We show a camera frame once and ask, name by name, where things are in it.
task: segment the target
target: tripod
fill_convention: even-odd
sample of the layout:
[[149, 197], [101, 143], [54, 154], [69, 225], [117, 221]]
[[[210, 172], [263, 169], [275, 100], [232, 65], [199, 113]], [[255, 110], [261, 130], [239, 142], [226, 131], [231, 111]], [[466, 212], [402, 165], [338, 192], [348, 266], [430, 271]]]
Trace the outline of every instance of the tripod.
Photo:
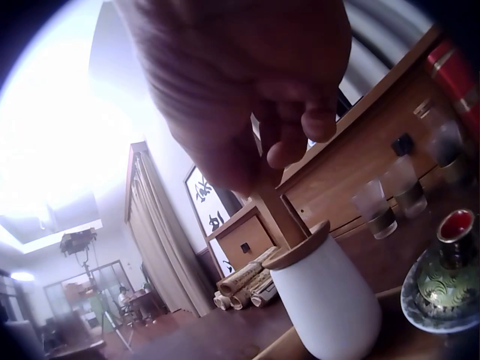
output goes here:
[[111, 315], [108, 313], [108, 311], [103, 311], [103, 313], [102, 313], [102, 337], [103, 337], [103, 324], [104, 324], [104, 319], [105, 318], [107, 318], [107, 320], [110, 322], [113, 329], [115, 330], [115, 332], [119, 336], [122, 343], [126, 346], [128, 351], [133, 353], [132, 347], [130, 346], [131, 343], [132, 343], [132, 338], [133, 338], [133, 321], [128, 324], [132, 327], [132, 331], [130, 332], [130, 336], [128, 338], [128, 341], [126, 341], [125, 338], [123, 337], [123, 335], [121, 334], [121, 332], [119, 330], [119, 327], [117, 326], [117, 324], [115, 324], [115, 322], [113, 321], [113, 319], [112, 319]]

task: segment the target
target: small glass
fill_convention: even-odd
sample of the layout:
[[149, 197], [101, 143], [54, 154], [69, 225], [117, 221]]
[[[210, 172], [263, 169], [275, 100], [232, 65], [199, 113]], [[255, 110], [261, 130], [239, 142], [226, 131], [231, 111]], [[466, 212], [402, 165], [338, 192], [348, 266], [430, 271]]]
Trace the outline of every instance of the small glass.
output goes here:
[[362, 186], [352, 197], [351, 202], [365, 219], [376, 239], [386, 238], [395, 231], [397, 227], [395, 214], [385, 199], [380, 180], [373, 179]]
[[382, 176], [382, 184], [409, 219], [416, 217], [427, 207], [427, 199], [419, 183], [412, 160], [408, 155], [397, 159]]
[[426, 149], [440, 167], [451, 164], [464, 151], [460, 129], [454, 119], [445, 115], [429, 99], [414, 114], [430, 131]]

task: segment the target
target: red canister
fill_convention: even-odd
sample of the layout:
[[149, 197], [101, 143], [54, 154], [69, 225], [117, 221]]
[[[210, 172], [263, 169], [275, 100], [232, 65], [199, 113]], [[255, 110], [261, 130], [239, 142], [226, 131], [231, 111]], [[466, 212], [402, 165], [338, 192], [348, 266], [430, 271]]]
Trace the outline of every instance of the red canister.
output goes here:
[[450, 40], [443, 41], [427, 58], [426, 70], [450, 98], [469, 135], [479, 142], [479, 86], [468, 63]]

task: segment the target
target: seated person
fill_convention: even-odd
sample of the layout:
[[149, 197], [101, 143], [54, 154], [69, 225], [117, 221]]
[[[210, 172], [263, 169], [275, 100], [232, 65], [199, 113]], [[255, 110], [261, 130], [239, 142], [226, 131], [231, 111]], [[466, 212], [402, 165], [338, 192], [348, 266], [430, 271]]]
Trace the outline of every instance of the seated person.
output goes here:
[[126, 312], [133, 311], [136, 315], [138, 320], [141, 323], [144, 323], [144, 317], [142, 315], [142, 311], [140, 310], [140, 306], [138, 304], [130, 304], [130, 300], [132, 299], [132, 295], [127, 295], [127, 288], [124, 286], [120, 286], [120, 295], [119, 295], [119, 305], [122, 308], [125, 308]]

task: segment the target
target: drawer knob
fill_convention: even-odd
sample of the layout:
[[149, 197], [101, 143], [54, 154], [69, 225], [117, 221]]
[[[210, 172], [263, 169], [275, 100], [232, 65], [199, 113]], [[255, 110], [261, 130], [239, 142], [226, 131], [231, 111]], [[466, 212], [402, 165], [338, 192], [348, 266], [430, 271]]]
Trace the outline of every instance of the drawer knob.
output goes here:
[[244, 254], [248, 253], [250, 251], [250, 246], [244, 242], [242, 245], [240, 245], [241, 250], [243, 251]]
[[408, 133], [404, 133], [392, 143], [391, 147], [397, 156], [408, 155], [412, 152], [413, 140]]

